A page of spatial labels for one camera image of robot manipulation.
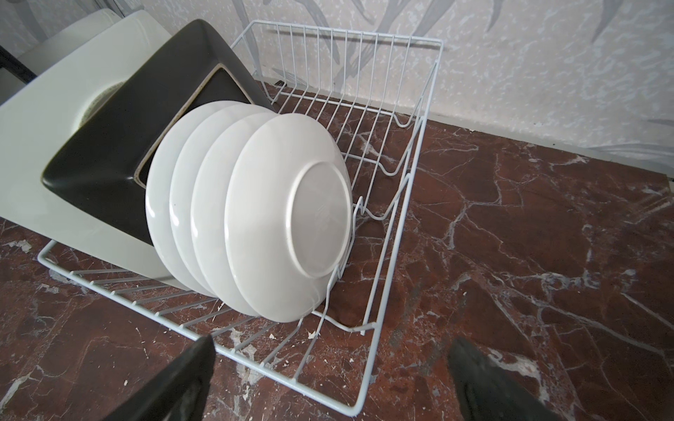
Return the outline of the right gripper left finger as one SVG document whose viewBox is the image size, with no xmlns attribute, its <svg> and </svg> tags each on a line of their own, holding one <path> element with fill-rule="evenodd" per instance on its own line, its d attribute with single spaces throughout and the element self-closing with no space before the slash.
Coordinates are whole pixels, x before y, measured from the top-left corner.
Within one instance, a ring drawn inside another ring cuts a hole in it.
<svg viewBox="0 0 674 421">
<path fill-rule="evenodd" d="M 201 420 L 210 393 L 216 350 L 212 335 L 199 338 L 107 420 Z"/>
</svg>

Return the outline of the white square plate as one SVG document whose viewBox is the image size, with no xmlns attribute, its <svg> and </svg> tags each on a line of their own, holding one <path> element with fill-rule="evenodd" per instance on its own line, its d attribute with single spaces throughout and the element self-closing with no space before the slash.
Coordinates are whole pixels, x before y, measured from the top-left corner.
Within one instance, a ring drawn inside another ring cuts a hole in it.
<svg viewBox="0 0 674 421">
<path fill-rule="evenodd" d="M 54 35 L 48 35 L 38 22 L 28 1 L 1 3 L 1 47 L 25 65 L 36 76 L 43 74 L 66 56 L 100 33 L 121 21 L 121 16 L 108 8 L 99 9 L 78 19 Z M 21 34 L 37 44 L 21 53 L 14 45 Z"/>
<path fill-rule="evenodd" d="M 58 198 L 42 183 L 47 163 L 91 105 L 124 82 L 170 37 L 135 12 L 88 40 L 1 106 L 1 216 L 138 275 L 179 287 L 154 247 Z"/>
</svg>

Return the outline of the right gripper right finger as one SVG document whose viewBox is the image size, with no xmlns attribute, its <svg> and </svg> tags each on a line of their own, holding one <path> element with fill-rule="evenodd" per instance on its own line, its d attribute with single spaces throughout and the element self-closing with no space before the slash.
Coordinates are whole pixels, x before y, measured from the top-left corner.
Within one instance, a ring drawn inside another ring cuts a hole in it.
<svg viewBox="0 0 674 421">
<path fill-rule="evenodd" d="M 448 369 L 465 420 L 558 420 L 465 338 L 453 340 Z"/>
</svg>

